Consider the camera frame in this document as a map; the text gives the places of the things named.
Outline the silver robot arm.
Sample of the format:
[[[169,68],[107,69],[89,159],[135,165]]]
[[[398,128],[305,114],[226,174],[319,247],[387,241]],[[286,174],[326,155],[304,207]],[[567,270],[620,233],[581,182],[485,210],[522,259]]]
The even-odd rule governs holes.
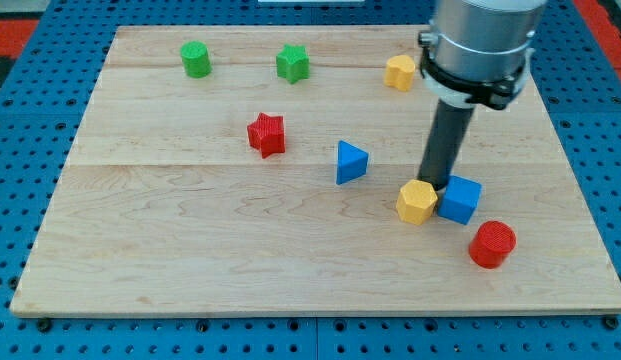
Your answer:
[[[546,0],[438,0],[418,34],[420,73],[443,103],[503,110],[530,76]]]

